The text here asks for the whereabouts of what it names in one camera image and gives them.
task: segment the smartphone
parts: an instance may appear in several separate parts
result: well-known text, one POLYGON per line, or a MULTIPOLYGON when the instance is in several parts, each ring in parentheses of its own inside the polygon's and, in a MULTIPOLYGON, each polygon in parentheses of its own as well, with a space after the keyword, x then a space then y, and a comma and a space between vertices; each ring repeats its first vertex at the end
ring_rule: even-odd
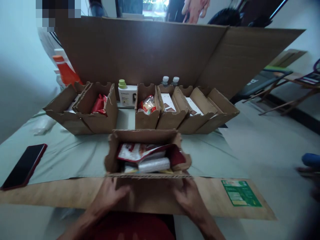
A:
POLYGON ((1 190, 5 191, 26 186, 46 148, 46 144, 27 147, 26 151, 2 185, 1 190))

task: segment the white packet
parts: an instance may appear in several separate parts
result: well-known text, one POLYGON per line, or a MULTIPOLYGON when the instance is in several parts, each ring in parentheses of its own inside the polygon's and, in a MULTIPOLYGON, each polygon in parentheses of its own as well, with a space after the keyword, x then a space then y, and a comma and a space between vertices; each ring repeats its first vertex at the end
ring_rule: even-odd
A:
POLYGON ((33 135, 43 135, 55 124, 56 120, 52 119, 48 115, 42 115, 38 117, 38 120, 36 121, 31 131, 33 132, 33 135))

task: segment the open cardboard box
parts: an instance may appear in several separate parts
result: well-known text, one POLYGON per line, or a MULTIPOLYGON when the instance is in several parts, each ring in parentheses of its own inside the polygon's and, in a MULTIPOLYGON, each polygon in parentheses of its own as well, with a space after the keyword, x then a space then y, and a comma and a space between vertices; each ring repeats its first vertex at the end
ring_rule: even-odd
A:
POLYGON ((182 173, 191 166, 191 158, 181 150, 181 134, 177 130, 114 130, 109 136, 109 154, 104 160, 108 177, 118 178, 187 178, 182 173), (173 174, 166 173, 122 173, 120 160, 117 159, 121 143, 175 144, 183 154, 184 162, 171 165, 173 174))
POLYGON ((156 129, 159 115, 160 105, 156 86, 154 84, 150 84, 148 87, 146 87, 143 83, 138 84, 135 102, 135 129, 156 129), (138 111, 138 109, 140 103, 150 95, 154 97, 156 110, 148 115, 142 111, 138 111))
POLYGON ((211 133, 240 113, 240 111, 215 88, 208 94, 207 99, 218 111, 214 117, 196 131, 196 134, 211 133))
POLYGON ((85 123, 94 133, 111 133, 113 129, 116 129, 118 119, 118 106, 114 83, 107 83, 106 86, 102 85, 100 82, 90 83, 73 106, 73 110, 79 117, 83 118, 85 123), (108 97, 104 109, 107 116, 100 113, 91 113, 99 94, 108 97))
POLYGON ((89 85, 88 83, 86 86, 83 86, 76 82, 73 87, 70 84, 43 108, 49 117, 56 120, 73 135, 93 134, 81 117, 76 113, 66 111, 77 95, 87 89, 89 85))
MULTIPOLYGON (((186 118, 183 120, 178 130, 182 134, 193 134, 195 133, 203 124, 205 124, 210 118, 212 118, 218 110, 210 103, 210 101, 204 96, 202 91, 196 87, 192 89, 191 86, 188 88, 183 88, 183 86, 179 86, 185 97, 190 97, 195 105, 200 109, 203 113, 195 114, 190 116, 190 114, 186 115, 186 118)), ((192 107, 186 102, 189 112, 192 112, 192 107)))
POLYGON ((173 85, 169 85, 168 87, 164 87, 163 85, 157 86, 157 91, 161 107, 157 129, 177 129, 186 114, 190 113, 183 93, 179 87, 175 88, 173 85), (170 95, 176 109, 175 112, 164 111, 165 105, 161 93, 168 93, 170 95))

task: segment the blue object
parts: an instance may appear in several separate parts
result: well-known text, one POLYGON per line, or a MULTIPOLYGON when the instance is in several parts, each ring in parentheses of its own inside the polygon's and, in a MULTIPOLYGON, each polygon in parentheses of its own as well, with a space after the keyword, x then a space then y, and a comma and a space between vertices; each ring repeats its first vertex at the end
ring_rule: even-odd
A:
POLYGON ((320 168, 320 156, 317 154, 306 153, 302 156, 302 162, 308 167, 320 168))

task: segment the white wall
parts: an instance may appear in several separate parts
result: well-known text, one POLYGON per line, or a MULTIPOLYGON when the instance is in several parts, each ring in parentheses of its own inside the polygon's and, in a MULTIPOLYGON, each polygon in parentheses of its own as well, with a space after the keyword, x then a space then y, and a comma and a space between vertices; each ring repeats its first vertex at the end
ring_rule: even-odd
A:
MULTIPOLYGON (((273 18, 270 28, 307 29, 287 49, 295 48, 308 51, 288 66, 295 72, 308 74, 313 71, 314 63, 320 58, 320 1, 288 0, 273 18)), ((302 97, 309 90, 301 89, 294 83, 286 83, 272 91, 272 94, 284 101, 302 97)), ((320 94, 314 95, 298 106, 298 109, 320 120, 320 94)))
POLYGON ((58 92, 54 64, 36 28, 36 1, 2 1, 0 8, 0 143, 58 92))

